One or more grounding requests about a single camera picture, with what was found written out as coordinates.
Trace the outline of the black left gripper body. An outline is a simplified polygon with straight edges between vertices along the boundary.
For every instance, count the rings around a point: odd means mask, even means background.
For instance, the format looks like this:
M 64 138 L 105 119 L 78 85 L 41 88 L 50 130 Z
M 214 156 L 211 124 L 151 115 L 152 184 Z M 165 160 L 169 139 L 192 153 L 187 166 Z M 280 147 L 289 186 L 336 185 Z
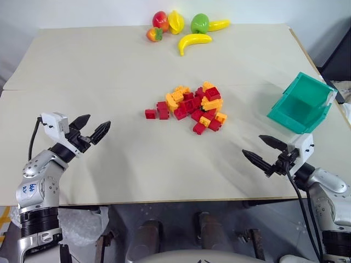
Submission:
M 80 131 L 73 126 L 69 126 L 69 132 L 65 134 L 65 138 L 80 153 L 85 153 L 90 148 L 90 138 L 82 136 Z

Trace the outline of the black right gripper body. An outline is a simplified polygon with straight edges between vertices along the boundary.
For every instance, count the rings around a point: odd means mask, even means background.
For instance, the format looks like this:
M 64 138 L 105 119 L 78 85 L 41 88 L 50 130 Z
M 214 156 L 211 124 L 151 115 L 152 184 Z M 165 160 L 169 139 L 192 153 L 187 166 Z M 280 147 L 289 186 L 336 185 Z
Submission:
M 286 166 L 290 170 L 295 164 L 295 160 L 298 157 L 298 150 L 295 149 L 292 152 L 288 150 L 283 151 L 279 156 L 278 160 L 265 172 L 266 176 L 272 176 L 274 173 L 278 175 L 286 175 Z

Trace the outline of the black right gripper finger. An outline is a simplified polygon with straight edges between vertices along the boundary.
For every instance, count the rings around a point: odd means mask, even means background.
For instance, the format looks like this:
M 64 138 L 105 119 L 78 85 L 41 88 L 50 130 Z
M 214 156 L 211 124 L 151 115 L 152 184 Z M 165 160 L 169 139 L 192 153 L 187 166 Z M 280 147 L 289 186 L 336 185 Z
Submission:
M 244 156 L 256 167 L 264 171 L 265 173 L 273 173 L 273 166 L 263 160 L 262 157 L 248 150 L 242 150 Z
M 259 138 L 263 140 L 271 148 L 277 149 L 279 151 L 286 151 L 287 144 L 273 136 L 270 135 L 259 135 Z

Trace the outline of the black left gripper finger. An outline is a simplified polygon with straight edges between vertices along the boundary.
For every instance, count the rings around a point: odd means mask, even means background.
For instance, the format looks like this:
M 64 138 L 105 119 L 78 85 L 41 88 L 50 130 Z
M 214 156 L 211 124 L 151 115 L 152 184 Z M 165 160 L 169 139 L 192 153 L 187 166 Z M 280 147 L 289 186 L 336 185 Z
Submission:
M 111 126 L 110 121 L 100 124 L 94 130 L 94 133 L 89 137 L 90 143 L 93 145 L 98 144 L 101 141 L 101 139 L 108 133 L 110 126 Z
M 81 130 L 88 122 L 90 115 L 81 115 L 69 124 L 70 129 Z

